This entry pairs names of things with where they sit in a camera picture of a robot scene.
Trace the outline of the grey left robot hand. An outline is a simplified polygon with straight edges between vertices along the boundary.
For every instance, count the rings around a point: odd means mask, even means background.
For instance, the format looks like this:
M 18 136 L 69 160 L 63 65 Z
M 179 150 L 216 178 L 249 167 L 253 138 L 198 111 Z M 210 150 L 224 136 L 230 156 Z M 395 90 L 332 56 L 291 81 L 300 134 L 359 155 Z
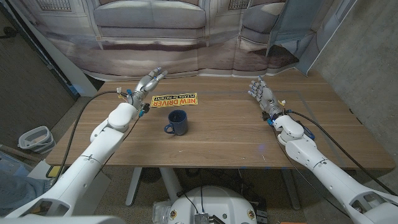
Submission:
M 131 92 L 127 93 L 127 102 L 133 105 L 137 110 L 141 109 L 143 106 L 143 101 L 150 91 L 153 91 L 159 84 L 161 79 L 163 79 L 168 74 L 167 70 L 162 72 L 160 67 L 152 70 L 148 75 L 142 77 L 139 83 Z

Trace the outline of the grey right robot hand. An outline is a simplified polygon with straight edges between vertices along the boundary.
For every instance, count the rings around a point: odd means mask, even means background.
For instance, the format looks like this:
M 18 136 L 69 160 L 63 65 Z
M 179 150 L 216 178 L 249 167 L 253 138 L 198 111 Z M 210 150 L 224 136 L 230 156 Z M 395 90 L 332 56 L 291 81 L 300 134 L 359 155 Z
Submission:
M 282 115 L 282 108 L 279 102 L 260 75 L 258 76 L 258 81 L 253 80 L 249 87 L 248 94 L 259 103 L 261 110 L 268 115 L 269 119 L 275 120 Z

